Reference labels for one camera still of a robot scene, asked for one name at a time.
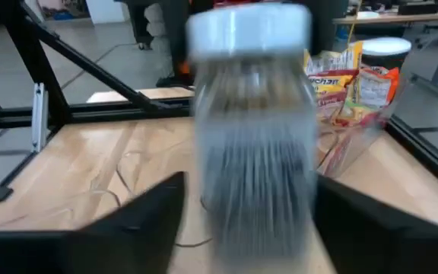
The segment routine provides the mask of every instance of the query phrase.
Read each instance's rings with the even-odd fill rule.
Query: snack package
[[[398,68],[382,67],[360,69],[357,79],[348,89],[348,100],[373,108],[388,106],[395,97],[400,72]]]
[[[303,69],[307,75],[319,72],[358,69],[360,68],[363,54],[363,42],[351,44],[344,52],[322,52],[316,58],[312,58],[307,50],[304,51]]]
[[[330,119],[339,112],[348,95],[346,87],[356,78],[358,70],[320,72],[309,76],[316,91],[317,118]]]
[[[367,126],[376,120],[380,114],[381,112],[378,109],[346,100],[339,114],[332,117],[332,124],[342,127]]]

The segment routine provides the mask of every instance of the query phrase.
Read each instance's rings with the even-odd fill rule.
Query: wooden tabletop
[[[190,96],[190,91],[154,89],[150,97]],[[89,101],[123,100],[115,92],[95,94]],[[65,126],[14,179],[14,194],[0,203],[0,224],[21,215],[41,212],[88,190],[111,190],[124,202],[129,198],[116,173],[135,194],[161,178],[189,172],[188,197],[177,241],[193,244],[208,238],[195,175],[192,118],[150,119]],[[340,182],[438,224],[438,179],[387,134],[382,134],[341,176]],[[90,221],[110,206],[109,200],[86,203],[79,218]],[[38,222],[33,224],[39,229]],[[308,273],[333,274],[332,264],[316,229],[309,237]],[[207,245],[176,248],[171,273],[210,273]]]
[[[416,22],[416,21],[438,21],[436,14],[416,14],[416,15],[398,15],[396,12],[387,12],[379,14],[377,18],[358,18],[356,16],[347,16],[346,18],[334,19],[334,24],[375,24],[375,23],[396,23],[396,22]]]

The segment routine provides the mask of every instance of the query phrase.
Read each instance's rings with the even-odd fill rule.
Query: glass jar
[[[226,272],[273,271],[304,254],[316,188],[309,20],[300,5],[251,4],[188,25],[202,200]]]

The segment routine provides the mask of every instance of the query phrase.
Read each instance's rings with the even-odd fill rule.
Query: jar lid
[[[393,56],[408,53],[410,41],[398,37],[380,37],[363,41],[363,54],[368,56]]]
[[[301,52],[310,45],[311,15],[297,4],[256,3],[217,8],[187,22],[193,60]]]

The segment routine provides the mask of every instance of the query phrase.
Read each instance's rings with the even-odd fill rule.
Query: black panel
[[[184,197],[177,173],[80,231],[1,231],[0,274],[165,274]]]
[[[438,273],[438,226],[319,179],[315,222],[339,274]]]

